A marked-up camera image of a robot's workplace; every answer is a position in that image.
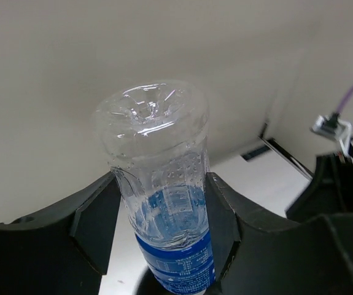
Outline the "blue labelled plastic bottle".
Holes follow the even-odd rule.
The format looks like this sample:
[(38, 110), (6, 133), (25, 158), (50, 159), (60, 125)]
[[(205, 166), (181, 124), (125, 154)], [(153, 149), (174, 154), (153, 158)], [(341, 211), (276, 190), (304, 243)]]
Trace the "blue labelled plastic bottle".
[(122, 90), (93, 114), (138, 245), (173, 294), (199, 294), (215, 280), (205, 198), (209, 108), (178, 80)]

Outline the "blue label sticker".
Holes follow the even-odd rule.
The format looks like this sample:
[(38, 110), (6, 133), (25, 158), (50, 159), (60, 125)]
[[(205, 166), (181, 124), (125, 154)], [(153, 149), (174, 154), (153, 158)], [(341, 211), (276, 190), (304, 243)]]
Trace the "blue label sticker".
[(256, 157), (259, 157), (261, 156), (262, 154), (266, 153), (270, 151), (270, 148), (268, 146), (260, 146), (260, 147), (257, 147), (251, 151), (248, 151), (244, 154), (241, 155), (241, 157), (245, 160), (245, 161), (250, 161)]

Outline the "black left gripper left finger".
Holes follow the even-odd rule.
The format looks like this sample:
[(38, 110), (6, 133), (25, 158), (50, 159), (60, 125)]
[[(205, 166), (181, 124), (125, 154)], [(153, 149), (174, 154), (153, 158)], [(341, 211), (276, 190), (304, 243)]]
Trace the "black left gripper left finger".
[(107, 173), (69, 197), (0, 223), (0, 294), (98, 294), (120, 207)]

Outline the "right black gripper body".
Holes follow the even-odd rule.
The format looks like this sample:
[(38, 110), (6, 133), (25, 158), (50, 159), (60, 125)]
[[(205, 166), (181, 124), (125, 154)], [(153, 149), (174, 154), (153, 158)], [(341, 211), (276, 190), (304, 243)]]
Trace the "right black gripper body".
[(353, 213), (353, 163), (341, 155), (320, 155), (311, 182), (286, 210), (286, 217), (337, 213)]

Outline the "aluminium table edge rail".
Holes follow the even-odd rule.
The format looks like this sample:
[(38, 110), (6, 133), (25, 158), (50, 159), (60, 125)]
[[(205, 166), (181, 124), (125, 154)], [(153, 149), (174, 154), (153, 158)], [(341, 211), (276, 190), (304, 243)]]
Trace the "aluminium table edge rail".
[(224, 155), (218, 155), (211, 160), (212, 167), (220, 163), (225, 162), (226, 160), (242, 154), (248, 154), (252, 151), (266, 146), (268, 149), (274, 151), (277, 155), (281, 156), (285, 161), (287, 161), (292, 167), (294, 167), (298, 172), (300, 172), (304, 177), (311, 179), (313, 172), (303, 165), (298, 159), (296, 159), (289, 151), (282, 147), (275, 138), (259, 138), (253, 142), (244, 144)]

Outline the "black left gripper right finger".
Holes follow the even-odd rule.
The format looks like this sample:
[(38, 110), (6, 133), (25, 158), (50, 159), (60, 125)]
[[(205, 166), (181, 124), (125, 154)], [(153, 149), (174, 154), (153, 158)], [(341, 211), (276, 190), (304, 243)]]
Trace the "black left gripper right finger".
[(353, 214), (304, 223), (205, 179), (215, 265), (209, 294), (353, 294)]

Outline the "dark grey waste bin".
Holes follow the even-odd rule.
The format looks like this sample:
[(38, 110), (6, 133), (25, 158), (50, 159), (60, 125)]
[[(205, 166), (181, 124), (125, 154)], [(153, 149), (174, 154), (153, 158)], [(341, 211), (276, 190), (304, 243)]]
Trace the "dark grey waste bin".
[[(171, 292), (166, 290), (154, 277), (153, 273), (147, 267), (142, 274), (138, 286), (136, 287), (134, 294), (136, 295), (173, 295)], [(220, 292), (219, 285), (214, 283), (207, 290), (200, 292), (204, 295), (218, 295)]]

